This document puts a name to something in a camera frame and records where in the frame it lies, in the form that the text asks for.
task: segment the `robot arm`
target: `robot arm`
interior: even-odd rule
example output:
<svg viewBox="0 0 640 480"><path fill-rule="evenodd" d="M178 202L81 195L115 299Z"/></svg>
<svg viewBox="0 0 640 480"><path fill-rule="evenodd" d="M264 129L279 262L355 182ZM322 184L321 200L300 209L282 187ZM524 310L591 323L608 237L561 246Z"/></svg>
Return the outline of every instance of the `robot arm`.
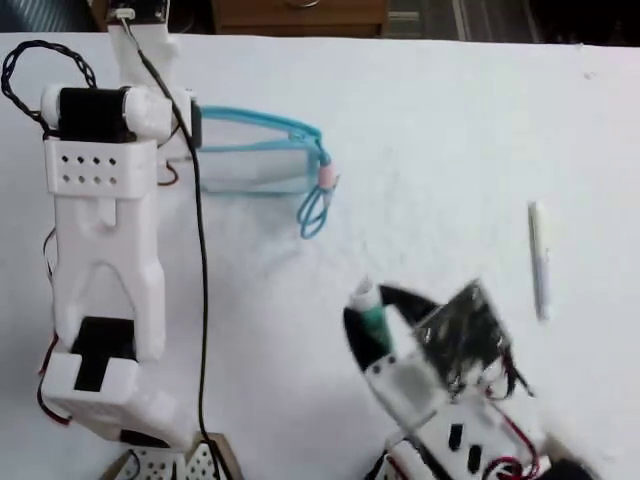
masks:
<svg viewBox="0 0 640 480"><path fill-rule="evenodd" d="M367 478L600 479L584 466L589 456L562 429L542 426L531 411L538 434L527 435L500 406L517 382L533 394L479 283L442 306L398 288L369 287L359 288L345 308L344 327L369 388L403 436L388 445ZM388 339L380 341L379 325L372 322L389 305L414 332L416 349L406 356L398 356ZM505 376L503 397L493 391L498 382L485 378L496 363Z"/></svg>
<svg viewBox="0 0 640 480"><path fill-rule="evenodd" d="M145 365L161 358L165 344L156 169L188 149L184 136L172 134L172 103L143 66L139 48L167 82L189 131L194 107L173 82L177 44L167 30L168 1L112 3L109 33L123 86L53 86L42 96L42 117L56 132L44 143L58 245L55 330L63 347L51 356L42 394L106 439L185 451L194 419L147 378ZM105 204L115 210L113 224L98 213ZM85 295L100 267L121 283L134 318L88 310Z"/></svg>

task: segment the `white marker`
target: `white marker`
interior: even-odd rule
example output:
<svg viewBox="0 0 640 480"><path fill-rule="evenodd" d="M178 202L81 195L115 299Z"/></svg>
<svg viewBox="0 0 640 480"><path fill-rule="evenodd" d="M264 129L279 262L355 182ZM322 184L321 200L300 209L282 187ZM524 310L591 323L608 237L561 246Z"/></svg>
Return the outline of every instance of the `white marker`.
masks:
<svg viewBox="0 0 640 480"><path fill-rule="evenodd" d="M536 314L538 320L548 320L551 299L549 298L549 245L546 238L545 212L538 202L529 203L528 210Z"/></svg>

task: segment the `ventilation hole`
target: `ventilation hole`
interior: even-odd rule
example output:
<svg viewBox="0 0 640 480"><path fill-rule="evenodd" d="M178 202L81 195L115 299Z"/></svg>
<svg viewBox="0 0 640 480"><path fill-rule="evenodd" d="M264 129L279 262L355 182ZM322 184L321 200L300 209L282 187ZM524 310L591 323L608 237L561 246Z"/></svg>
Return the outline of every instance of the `ventilation hole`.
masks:
<svg viewBox="0 0 640 480"><path fill-rule="evenodd" d="M480 470L480 461L482 459L482 447L480 445L471 445L469 449L469 457L467 459L467 469L469 473L476 474Z"/></svg>
<svg viewBox="0 0 640 480"><path fill-rule="evenodd" d="M449 431L449 448L457 452L460 449L460 444L462 443L462 424L454 423L451 425L451 430Z"/></svg>

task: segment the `wooden drawer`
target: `wooden drawer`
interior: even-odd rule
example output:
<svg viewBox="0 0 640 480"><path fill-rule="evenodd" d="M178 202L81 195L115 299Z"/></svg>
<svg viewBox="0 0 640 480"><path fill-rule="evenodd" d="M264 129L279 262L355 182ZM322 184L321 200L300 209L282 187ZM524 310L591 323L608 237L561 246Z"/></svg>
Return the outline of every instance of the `wooden drawer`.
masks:
<svg viewBox="0 0 640 480"><path fill-rule="evenodd" d="M380 36L380 25L267 25L221 27L222 35L264 35L267 37L351 37Z"/></svg>
<svg viewBox="0 0 640 480"><path fill-rule="evenodd" d="M386 21L386 0L217 0L217 23L252 25L373 25Z"/></svg>

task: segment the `white table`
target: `white table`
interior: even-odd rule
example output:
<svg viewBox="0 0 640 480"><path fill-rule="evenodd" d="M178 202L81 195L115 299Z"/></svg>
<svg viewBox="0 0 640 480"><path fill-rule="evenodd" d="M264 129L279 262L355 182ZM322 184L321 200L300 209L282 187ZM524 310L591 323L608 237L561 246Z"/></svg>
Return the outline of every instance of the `white table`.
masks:
<svg viewBox="0 0 640 480"><path fill-rule="evenodd" d="M46 35L79 50L101 86L104 35ZM0 37L2 56L25 35ZM319 126L342 173L326 229L297 238L298 200L207 198L211 337L207 425L249 479L357 479L393 423L352 361L341 309L358 280L444 301L487 285L546 405L605 453L609 478L640 457L640 51L240 37L182 38L179 77L201 104ZM79 84L68 59L29 52L16 90ZM49 422L35 370L51 293L40 247L53 223L39 127L0 101L0 465L6 478L93 479L119 447ZM168 348L151 372L195 412L200 276L192 177L164 189L160 253ZM526 202L552 223L554 313L537 323Z"/></svg>

